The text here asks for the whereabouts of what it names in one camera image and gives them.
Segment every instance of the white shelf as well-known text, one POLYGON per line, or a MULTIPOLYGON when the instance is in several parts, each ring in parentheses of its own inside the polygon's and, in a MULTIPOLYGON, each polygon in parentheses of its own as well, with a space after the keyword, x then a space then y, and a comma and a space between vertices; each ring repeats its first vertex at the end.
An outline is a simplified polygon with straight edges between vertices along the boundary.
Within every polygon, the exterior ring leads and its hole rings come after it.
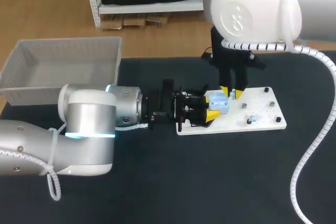
POLYGON ((191 12, 203 10, 202 0, 186 0, 172 3, 157 3, 150 5, 103 5, 101 0, 89 0, 96 27, 100 27, 101 14, 123 13, 163 13, 163 12, 191 12))
POLYGON ((98 10, 99 14, 190 12, 203 10, 203 2, 202 0, 186 0, 172 3, 124 6, 101 4, 98 10))

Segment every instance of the blue object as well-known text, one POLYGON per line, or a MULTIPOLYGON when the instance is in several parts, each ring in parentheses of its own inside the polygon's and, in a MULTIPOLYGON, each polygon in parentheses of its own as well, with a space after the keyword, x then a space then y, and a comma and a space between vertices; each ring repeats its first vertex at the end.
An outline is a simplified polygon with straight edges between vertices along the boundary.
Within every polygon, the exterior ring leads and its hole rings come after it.
POLYGON ((248 120, 250 122, 257 122, 257 118, 254 115, 250 116, 250 118, 248 120))
POLYGON ((212 93, 209 95, 209 110, 217 110, 221 115, 229 112, 229 99, 224 93, 212 93))

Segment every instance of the cable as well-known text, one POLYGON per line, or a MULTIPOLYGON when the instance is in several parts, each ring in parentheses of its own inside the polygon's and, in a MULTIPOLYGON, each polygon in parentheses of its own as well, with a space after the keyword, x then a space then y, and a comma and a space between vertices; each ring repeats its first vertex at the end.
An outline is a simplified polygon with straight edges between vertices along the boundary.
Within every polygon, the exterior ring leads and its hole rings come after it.
POLYGON ((58 130, 58 134, 62 132, 62 130, 64 130, 64 128, 67 126, 67 123, 64 123, 58 130))
POLYGON ((50 195, 53 198, 53 200, 59 201, 60 198, 61 198, 61 187, 60 187, 60 183, 59 183, 59 180, 58 180, 58 176, 55 173, 54 167, 53 167, 54 156, 55 156, 55 151, 56 151, 56 146, 57 146, 57 139, 58 139, 58 131, 54 128, 50 128, 49 130, 51 132, 53 132, 53 136, 52 136, 53 143, 51 145, 51 151, 50 151, 50 157, 49 157, 48 164, 46 162, 44 162, 43 160, 40 160, 39 158, 36 158, 36 157, 28 155, 28 154, 24 154, 24 153, 21 153, 21 152, 13 152, 13 151, 0 149, 0 155, 6 155, 6 156, 12 156, 12 157, 16 157, 16 158, 25 159, 25 160, 31 161, 31 162, 33 162, 35 164, 38 164, 41 167, 43 167, 44 170, 40 173, 40 175, 43 176, 46 173, 48 173, 47 174, 47 181, 48 181, 48 187, 49 187, 50 195))
MULTIPOLYGON (((236 50, 289 51, 287 46, 283 44, 242 44, 242 43, 229 43, 223 40, 222 46, 228 49, 236 49, 236 50)), ((329 57, 327 57, 325 54, 315 49, 303 46, 294 46, 294 49, 298 53, 309 55, 320 60, 329 69, 335 87, 334 101, 328 119, 324 124, 322 130, 318 134, 318 136, 315 138, 314 142, 310 145, 310 147, 307 149, 307 151, 301 158, 299 164, 296 166, 290 182, 290 199, 292 201, 295 212, 305 224, 312 224, 312 222, 303 214, 303 212, 300 209, 296 196, 296 186, 303 167, 305 166, 305 164, 307 163, 308 159, 313 154, 313 152, 321 144, 326 134, 330 130, 331 126, 333 125, 334 121, 336 120, 336 66, 329 57)))
POLYGON ((8 151, 8 150, 4 150, 4 149, 0 149, 0 155, 5 155, 5 156, 12 156, 12 157, 16 157, 16 158, 21 158, 21 159, 25 159, 28 161, 31 161, 35 164, 38 164, 39 166, 43 167, 49 174, 47 175, 47 181, 48 181, 48 186, 49 186, 49 192, 51 197, 55 200, 55 201, 59 201, 61 198, 61 187, 59 184, 59 180, 57 177, 57 174, 54 171, 54 168, 50 165, 48 165, 46 162, 33 157, 31 155, 27 155, 21 152, 12 152, 12 151, 8 151))
POLYGON ((148 128, 147 123, 141 123, 141 124, 137 124, 137 125, 129 126, 129 127, 115 127, 115 130, 116 131, 132 131, 136 129, 147 129, 147 128, 148 128))

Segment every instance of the white plastic basket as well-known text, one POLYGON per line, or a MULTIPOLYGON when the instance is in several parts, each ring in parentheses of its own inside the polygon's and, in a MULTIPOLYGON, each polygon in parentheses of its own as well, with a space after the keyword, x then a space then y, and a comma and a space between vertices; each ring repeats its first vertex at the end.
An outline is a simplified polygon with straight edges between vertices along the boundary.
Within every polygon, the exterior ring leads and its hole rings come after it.
POLYGON ((66 84, 117 84, 121 38, 20 40, 0 74, 0 93, 13 105, 57 104, 66 84))

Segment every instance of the black table surface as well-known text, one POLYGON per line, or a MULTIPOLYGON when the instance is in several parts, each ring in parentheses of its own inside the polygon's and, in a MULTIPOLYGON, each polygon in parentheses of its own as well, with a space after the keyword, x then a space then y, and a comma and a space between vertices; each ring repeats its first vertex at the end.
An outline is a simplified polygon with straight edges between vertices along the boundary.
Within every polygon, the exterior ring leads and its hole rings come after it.
MULTIPOLYGON (((336 52, 328 55, 336 60, 336 52)), ((117 134, 112 171, 60 176, 54 202, 46 177, 0 177, 1 223, 301 223, 289 184, 302 154, 322 128, 334 87, 328 70, 303 55, 263 55, 250 87, 274 89, 287 121, 281 131, 177 136, 173 126, 117 134)), ((164 78, 175 87, 218 89, 218 73, 199 58, 123 59, 119 85, 144 93, 164 78)), ((6 105, 1 119, 61 126, 55 105, 6 105)), ((314 223, 334 223, 336 129, 307 163, 298 200, 314 223)))

